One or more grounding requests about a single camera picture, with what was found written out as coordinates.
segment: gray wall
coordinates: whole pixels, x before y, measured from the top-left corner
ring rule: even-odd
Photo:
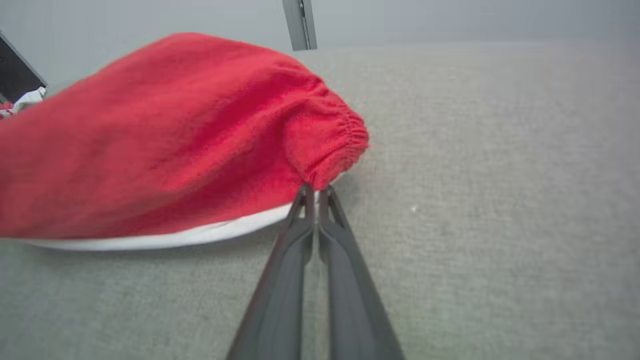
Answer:
[[[281,0],[4,0],[0,29],[50,85],[178,31],[291,50]]]
[[[639,0],[313,0],[318,48],[633,37]]]

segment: red cloth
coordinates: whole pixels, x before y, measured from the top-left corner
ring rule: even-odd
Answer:
[[[275,51],[176,34],[0,123],[0,237],[173,233],[325,187],[362,119]]]

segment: gray table surface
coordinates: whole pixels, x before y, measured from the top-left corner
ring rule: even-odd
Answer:
[[[640,358],[640,51],[297,53],[371,148],[336,184],[408,359]],[[277,227],[76,253],[0,243],[1,359],[223,359]],[[303,357],[326,359],[325,267]]]

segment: white lining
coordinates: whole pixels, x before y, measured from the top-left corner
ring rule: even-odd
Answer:
[[[284,219],[287,217],[290,207],[291,203],[235,220],[216,222],[215,224],[198,226],[171,234],[87,240],[9,240],[18,240],[41,247],[76,251],[165,249],[169,247],[212,243],[214,241],[231,239],[236,236],[251,233]]]

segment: red towel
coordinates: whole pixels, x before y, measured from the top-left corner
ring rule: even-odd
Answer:
[[[194,33],[121,58],[0,122],[0,237],[167,234],[325,187],[362,119],[275,51]]]

